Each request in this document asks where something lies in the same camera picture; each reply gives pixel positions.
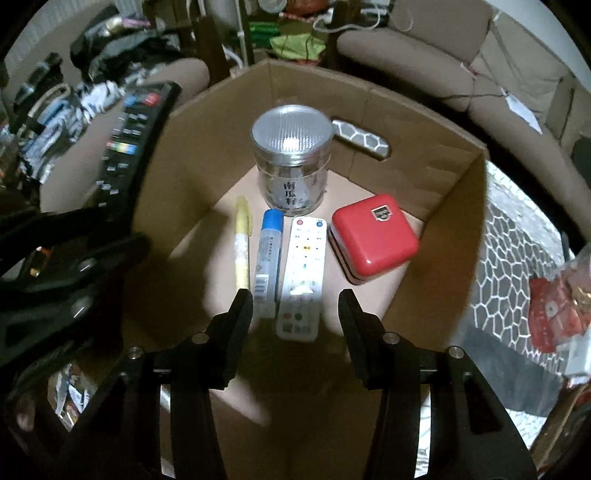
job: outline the colored buttons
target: colored buttons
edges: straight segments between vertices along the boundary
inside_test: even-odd
[[[134,106],[136,101],[137,101],[137,98],[134,95],[128,95],[127,97],[125,97],[123,105]]]
[[[155,92],[150,92],[148,95],[146,95],[146,98],[144,100],[144,105],[154,106],[159,101],[160,101],[160,95],[158,95]]]
[[[109,147],[111,150],[115,150],[116,152],[125,153],[126,155],[134,155],[135,151],[137,150],[137,145],[123,142],[108,141],[107,147]]]

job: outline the metal screw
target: metal screw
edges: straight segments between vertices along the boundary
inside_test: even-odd
[[[382,338],[390,345],[396,345],[400,341],[400,337],[394,332],[386,332]]]
[[[72,313],[72,316],[74,318],[78,318],[91,306],[92,300],[90,299],[90,297],[82,297],[74,302],[74,305],[72,305],[70,312]]]
[[[129,349],[129,352],[127,352],[127,356],[129,358],[131,358],[132,360],[137,360],[143,354],[144,354],[144,349],[141,348],[140,346],[133,346]]]
[[[452,346],[450,347],[450,349],[447,351],[449,353],[449,355],[452,358],[456,358],[456,359],[460,359],[464,357],[464,350],[462,350],[460,347],[458,346]]]
[[[197,332],[195,335],[191,337],[191,341],[195,345],[204,345],[209,341],[209,335],[205,332]]]
[[[80,262],[80,265],[78,265],[78,270],[83,272],[84,270],[92,268],[95,265],[96,265],[96,260],[94,258],[87,258],[86,260],[83,260],[82,262]]]

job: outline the silver metal lid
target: silver metal lid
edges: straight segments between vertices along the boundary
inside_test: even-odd
[[[251,135],[267,161],[290,167],[322,155],[324,147],[330,147],[333,127],[326,115],[314,108],[283,105],[256,119]]]

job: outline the blue button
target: blue button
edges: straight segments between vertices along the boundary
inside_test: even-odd
[[[133,95],[128,95],[125,97],[124,105],[125,106],[134,106],[136,98]]]

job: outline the red case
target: red case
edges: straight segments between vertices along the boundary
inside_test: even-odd
[[[330,243],[354,284],[399,267],[418,250],[404,213],[385,194],[338,209],[332,216]]]

